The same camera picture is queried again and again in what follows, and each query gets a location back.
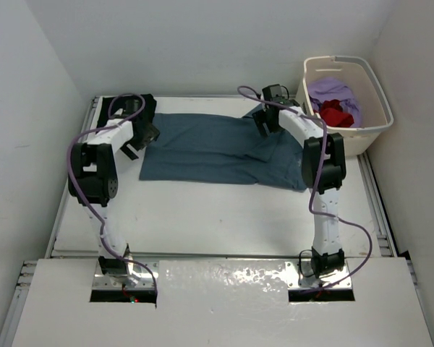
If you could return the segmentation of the blue shirt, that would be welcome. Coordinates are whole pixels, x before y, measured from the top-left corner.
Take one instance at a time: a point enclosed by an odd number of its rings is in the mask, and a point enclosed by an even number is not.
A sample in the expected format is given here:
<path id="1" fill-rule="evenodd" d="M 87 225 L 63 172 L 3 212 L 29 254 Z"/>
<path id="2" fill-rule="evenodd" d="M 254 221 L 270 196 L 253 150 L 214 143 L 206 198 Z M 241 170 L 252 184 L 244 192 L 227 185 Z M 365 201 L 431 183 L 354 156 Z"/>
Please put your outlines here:
<path id="1" fill-rule="evenodd" d="M 153 124 L 160 135 L 145 150 L 141 181 L 307 188 L 301 145 L 286 131 L 262 137 L 251 113 L 241 118 L 157 113 Z"/>

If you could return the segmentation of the black t shirt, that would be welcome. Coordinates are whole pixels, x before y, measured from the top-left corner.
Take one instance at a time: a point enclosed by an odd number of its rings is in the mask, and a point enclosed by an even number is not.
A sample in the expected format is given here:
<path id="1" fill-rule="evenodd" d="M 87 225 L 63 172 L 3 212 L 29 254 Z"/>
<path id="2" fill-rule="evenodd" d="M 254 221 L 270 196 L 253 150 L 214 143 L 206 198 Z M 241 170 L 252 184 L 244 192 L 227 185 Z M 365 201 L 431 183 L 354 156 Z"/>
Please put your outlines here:
<path id="1" fill-rule="evenodd" d="M 155 116 L 157 102 L 151 94 L 144 94 L 142 97 L 145 101 L 145 106 L 139 117 L 143 117 L 149 122 L 152 122 L 153 117 Z M 134 95 L 121 96 L 115 101 L 113 101 L 113 99 L 114 97 L 103 98 L 97 127 L 106 126 L 109 117 L 114 117 L 114 114 L 118 111 L 122 111 L 119 116 L 120 118 L 127 118 L 142 107 L 142 101 Z"/>

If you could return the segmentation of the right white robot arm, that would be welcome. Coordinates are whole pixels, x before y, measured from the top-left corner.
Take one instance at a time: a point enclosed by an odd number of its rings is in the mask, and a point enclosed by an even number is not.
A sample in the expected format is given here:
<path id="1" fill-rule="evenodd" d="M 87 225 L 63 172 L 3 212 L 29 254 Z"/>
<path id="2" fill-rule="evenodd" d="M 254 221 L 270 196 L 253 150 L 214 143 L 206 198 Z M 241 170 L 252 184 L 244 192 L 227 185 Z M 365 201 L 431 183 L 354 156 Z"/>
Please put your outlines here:
<path id="1" fill-rule="evenodd" d="M 329 134 L 324 121 L 308 116 L 293 100 L 285 98 L 280 85 L 269 85 L 257 93 L 263 110 L 253 114 L 259 133 L 284 130 L 302 146 L 302 180 L 309 188 L 309 210 L 314 215 L 311 247 L 312 274 L 322 275 L 344 266 L 339 241 L 339 190 L 346 176 L 344 138 Z"/>

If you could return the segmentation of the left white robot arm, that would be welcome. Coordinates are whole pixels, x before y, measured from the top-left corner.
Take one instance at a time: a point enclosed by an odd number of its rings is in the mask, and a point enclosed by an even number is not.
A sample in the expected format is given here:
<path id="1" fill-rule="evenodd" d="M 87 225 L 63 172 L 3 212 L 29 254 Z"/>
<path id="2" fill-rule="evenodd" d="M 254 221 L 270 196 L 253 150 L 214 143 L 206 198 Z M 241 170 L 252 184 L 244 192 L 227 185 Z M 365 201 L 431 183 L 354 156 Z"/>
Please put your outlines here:
<path id="1" fill-rule="evenodd" d="M 156 106 L 151 94 L 104 98 L 96 126 L 77 135 L 67 150 L 68 190 L 89 216 L 104 275 L 130 276 L 136 265 L 128 243 L 109 223 L 109 203 L 119 189 L 116 154 L 137 160 L 158 139 Z"/>

